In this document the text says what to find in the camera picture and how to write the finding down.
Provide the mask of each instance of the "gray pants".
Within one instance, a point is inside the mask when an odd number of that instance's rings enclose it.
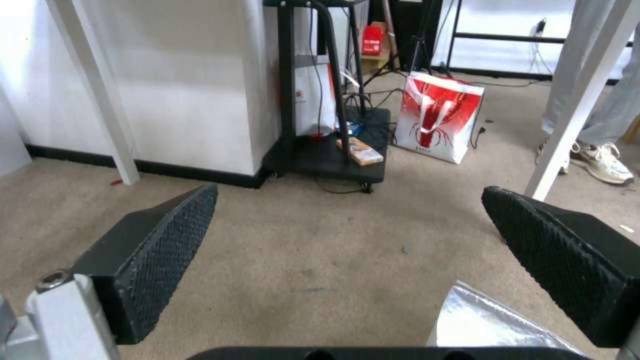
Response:
[[[602,28],[614,0],[576,0],[571,29],[558,61],[542,129],[553,132],[556,122],[566,115],[573,88],[584,66],[586,55],[593,47],[595,37]],[[640,115],[640,24],[631,59],[623,70],[622,79],[604,103],[595,108],[578,136],[578,140],[590,145],[616,142],[624,135],[636,116]]]

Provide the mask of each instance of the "red and white shopping bag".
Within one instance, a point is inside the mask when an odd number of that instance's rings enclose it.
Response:
[[[484,88],[412,72],[406,81],[396,145],[460,164]]]

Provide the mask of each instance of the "screw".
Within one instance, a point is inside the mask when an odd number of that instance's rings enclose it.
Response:
[[[36,285],[36,292],[41,294],[45,291],[55,289],[58,286],[65,284],[73,279],[71,273],[67,269],[60,269],[47,274],[40,278]]]

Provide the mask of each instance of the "black textured gripper pad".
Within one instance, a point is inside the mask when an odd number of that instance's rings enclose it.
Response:
[[[208,184],[124,216],[72,267],[89,275],[117,344],[135,344],[156,326],[198,251],[216,205]]]
[[[640,247],[597,218],[490,186],[484,208],[520,264],[598,347],[640,313]]]

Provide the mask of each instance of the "white sneaker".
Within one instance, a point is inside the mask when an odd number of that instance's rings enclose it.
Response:
[[[571,162],[583,167],[596,179],[607,184],[626,185],[634,180],[634,175],[619,158],[620,150],[613,143],[578,145],[571,153]]]
[[[536,165],[538,164],[538,159],[540,159],[540,155],[542,155],[542,150],[545,148],[546,144],[547,141],[545,140],[545,142],[541,143],[540,146],[538,146],[538,150],[536,151]],[[566,159],[563,160],[562,166],[560,166],[560,170],[558,170],[558,174],[569,174],[569,154],[567,154]]]

